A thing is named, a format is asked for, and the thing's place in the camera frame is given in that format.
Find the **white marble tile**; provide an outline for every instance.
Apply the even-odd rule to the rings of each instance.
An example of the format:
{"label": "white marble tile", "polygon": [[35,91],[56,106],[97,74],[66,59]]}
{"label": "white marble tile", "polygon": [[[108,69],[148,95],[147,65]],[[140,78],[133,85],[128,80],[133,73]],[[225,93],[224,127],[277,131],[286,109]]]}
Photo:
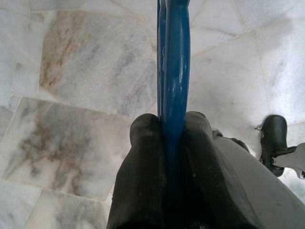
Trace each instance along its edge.
{"label": "white marble tile", "polygon": [[29,0],[0,0],[0,10],[29,16],[30,2]]}
{"label": "white marble tile", "polygon": [[288,126],[287,144],[288,146],[297,146],[305,142],[305,122]]}
{"label": "white marble tile", "polygon": [[305,121],[305,20],[257,29],[271,112]]}
{"label": "white marble tile", "polygon": [[31,10],[78,9],[86,0],[30,0]]}
{"label": "white marble tile", "polygon": [[26,229],[106,229],[104,204],[87,198],[43,190]]}
{"label": "white marble tile", "polygon": [[16,62],[39,69],[43,24],[31,17],[0,11],[0,26],[5,45],[10,48]]}
{"label": "white marble tile", "polygon": [[0,149],[10,181],[105,200],[129,151],[127,117],[23,98]]}
{"label": "white marble tile", "polygon": [[9,107],[10,87],[16,61],[0,30],[0,106]]}
{"label": "white marble tile", "polygon": [[154,28],[157,25],[157,0],[113,0],[122,8],[135,13],[137,18],[150,23]]}
{"label": "white marble tile", "polygon": [[206,0],[191,23],[191,54],[235,38],[243,30],[230,0]]}
{"label": "white marble tile", "polygon": [[105,13],[114,16],[124,16],[126,14],[126,10],[123,7],[111,0],[87,0],[81,6],[80,10]]}
{"label": "white marble tile", "polygon": [[60,11],[45,35],[40,87],[67,104],[135,117],[156,102],[156,50],[132,17]]}
{"label": "white marble tile", "polygon": [[21,100],[20,96],[12,95],[10,97],[9,109],[11,111],[15,111],[19,105],[20,100]]}
{"label": "white marble tile", "polygon": [[40,188],[0,180],[0,228],[24,228]]}
{"label": "white marble tile", "polygon": [[198,16],[198,14],[201,12],[206,2],[207,0],[190,0],[189,3],[190,22],[193,22],[193,20]]}
{"label": "white marble tile", "polygon": [[305,180],[299,179],[290,168],[285,168],[279,179],[305,204]]}
{"label": "white marble tile", "polygon": [[[305,122],[289,125],[287,145],[297,146],[305,142]],[[285,168],[279,179],[305,204],[305,180],[297,177],[293,169]]]}
{"label": "white marble tile", "polygon": [[0,106],[0,142],[10,124],[13,112],[6,107]]}
{"label": "white marble tile", "polygon": [[43,24],[30,17],[0,10],[0,27],[0,105],[9,108],[12,93],[35,96]]}
{"label": "white marble tile", "polygon": [[305,17],[305,0],[233,0],[247,29]]}
{"label": "white marble tile", "polygon": [[34,72],[18,63],[14,74],[11,92],[21,96],[35,96],[38,93],[39,71]]}
{"label": "white marble tile", "polygon": [[188,110],[202,112],[212,128],[244,141],[260,156],[254,128],[269,110],[254,33],[191,59]]}

